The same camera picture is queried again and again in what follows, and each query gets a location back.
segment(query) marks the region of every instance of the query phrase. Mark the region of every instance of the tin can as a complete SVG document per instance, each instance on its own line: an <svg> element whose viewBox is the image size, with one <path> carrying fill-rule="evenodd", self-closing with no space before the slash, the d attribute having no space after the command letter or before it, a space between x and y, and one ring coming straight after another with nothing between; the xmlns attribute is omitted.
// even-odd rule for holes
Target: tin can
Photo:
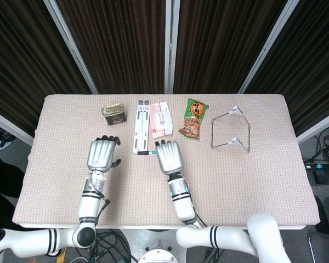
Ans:
<svg viewBox="0 0 329 263"><path fill-rule="evenodd" d="M122 103L117 103L110 106L105 106L101 109L108 125L114 125L127 121L126 113Z"/></svg>

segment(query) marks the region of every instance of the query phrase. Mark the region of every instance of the textured table cover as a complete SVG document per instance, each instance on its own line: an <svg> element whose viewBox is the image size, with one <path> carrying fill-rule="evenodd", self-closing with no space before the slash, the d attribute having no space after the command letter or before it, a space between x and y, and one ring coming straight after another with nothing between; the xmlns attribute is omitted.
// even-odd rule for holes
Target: textured table cover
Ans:
<svg viewBox="0 0 329 263"><path fill-rule="evenodd" d="M188 98L209 105L200 140L178 132ZM106 174L104 194L111 204L99 224L105 226L178 226L167 177L156 156L132 153L138 99L168 102L173 135L199 216L208 225L245 226L254 213L270 213L279 225L319 222L287 105L281 95L51 95L46 97L36 130L24 185L13 221L17 224L78 224L78 206L89 170L90 142L103 134L119 136L119 167ZM103 106L121 102L128 121L109 126ZM251 123L251 153L239 146L210 147L211 119L234 105ZM247 125L239 115L215 121L215 144L237 136L247 143ZM149 136L149 150L155 140Z"/></svg>

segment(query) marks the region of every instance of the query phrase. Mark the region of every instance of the rice cracker package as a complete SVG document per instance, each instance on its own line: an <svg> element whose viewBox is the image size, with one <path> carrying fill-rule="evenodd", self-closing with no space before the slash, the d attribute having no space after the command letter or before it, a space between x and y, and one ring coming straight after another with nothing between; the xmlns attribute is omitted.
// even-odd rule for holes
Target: rice cracker package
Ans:
<svg viewBox="0 0 329 263"><path fill-rule="evenodd" d="M188 99L184 115L184 128L179 129L179 132L185 136L199 139L200 125L205 115L208 105L197 100Z"/></svg>

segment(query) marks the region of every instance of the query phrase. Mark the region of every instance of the plastic packaging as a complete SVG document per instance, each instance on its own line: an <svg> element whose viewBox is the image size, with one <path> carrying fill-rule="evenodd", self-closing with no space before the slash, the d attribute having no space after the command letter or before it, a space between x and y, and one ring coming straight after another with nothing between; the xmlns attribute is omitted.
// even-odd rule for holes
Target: plastic packaging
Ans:
<svg viewBox="0 0 329 263"><path fill-rule="evenodd" d="M167 102L150 104L150 124L154 139L173 134L173 120Z"/></svg>
<svg viewBox="0 0 329 263"><path fill-rule="evenodd" d="M188 99L184 115L184 127L179 129L179 132L185 136L199 139L200 125L205 115L208 105L197 100Z"/></svg>

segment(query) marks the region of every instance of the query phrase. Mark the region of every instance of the dark brown curtain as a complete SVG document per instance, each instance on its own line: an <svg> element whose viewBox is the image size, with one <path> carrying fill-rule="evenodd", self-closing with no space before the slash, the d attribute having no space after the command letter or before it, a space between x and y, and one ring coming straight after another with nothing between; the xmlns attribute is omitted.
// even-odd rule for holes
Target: dark brown curtain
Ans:
<svg viewBox="0 0 329 263"><path fill-rule="evenodd" d="M89 94L44 3L0 1L0 114L34 135L49 94Z"/></svg>
<svg viewBox="0 0 329 263"><path fill-rule="evenodd" d="M279 93L296 135L329 115L329 0L301 0L246 93Z"/></svg>
<svg viewBox="0 0 329 263"><path fill-rule="evenodd" d="M99 93L163 93L165 0L58 0Z"/></svg>
<svg viewBox="0 0 329 263"><path fill-rule="evenodd" d="M237 93L286 0L181 0L174 93Z"/></svg>

